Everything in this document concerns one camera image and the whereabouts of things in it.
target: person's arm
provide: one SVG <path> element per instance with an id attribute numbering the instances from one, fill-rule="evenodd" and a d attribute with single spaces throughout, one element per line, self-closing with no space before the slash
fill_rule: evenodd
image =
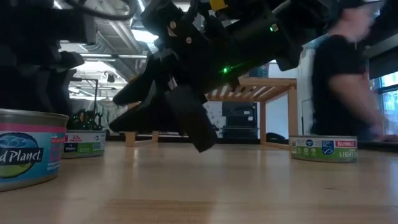
<path id="1" fill-rule="evenodd" d="M 363 77 L 358 74 L 339 74 L 329 79 L 331 90 L 348 107 L 371 127 L 381 127 L 382 119 L 374 102 L 374 96 L 361 85 Z"/>

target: bumble bee tuna can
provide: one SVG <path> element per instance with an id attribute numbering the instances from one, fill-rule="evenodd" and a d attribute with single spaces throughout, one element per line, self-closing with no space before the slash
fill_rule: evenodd
<path id="1" fill-rule="evenodd" d="M 291 136 L 289 139 L 293 159 L 317 162 L 358 161 L 356 137 Z"/>
<path id="2" fill-rule="evenodd" d="M 0 191 L 58 176 L 68 116 L 0 109 Z"/>

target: person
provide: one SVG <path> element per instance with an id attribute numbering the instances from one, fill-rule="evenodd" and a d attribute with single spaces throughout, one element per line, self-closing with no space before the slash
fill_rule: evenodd
<path id="1" fill-rule="evenodd" d="M 383 140 L 382 116 L 369 87 L 366 61 L 356 43 L 373 22 L 375 2 L 341 0 L 328 37 L 315 50 L 312 133 Z"/>

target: black cable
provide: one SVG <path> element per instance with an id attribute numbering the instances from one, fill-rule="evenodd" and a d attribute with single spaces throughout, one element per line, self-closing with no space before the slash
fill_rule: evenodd
<path id="1" fill-rule="evenodd" d="M 190 7 L 182 17 L 182 21 L 192 23 L 198 15 L 200 0 L 190 0 Z"/>
<path id="2" fill-rule="evenodd" d="M 134 14 L 136 13 L 136 5 L 134 4 L 133 0 L 122 0 L 124 3 L 126 3 L 129 6 L 129 14 L 127 15 L 114 15 L 114 14 L 108 14 L 108 13 L 103 13 L 94 9 L 90 9 L 82 4 L 79 4 L 75 0 L 65 0 L 65 2 L 73 7 L 75 10 L 81 11 L 85 14 L 89 14 L 91 16 L 99 17 L 102 19 L 107 19 L 111 21 L 126 21 L 131 19 Z"/>

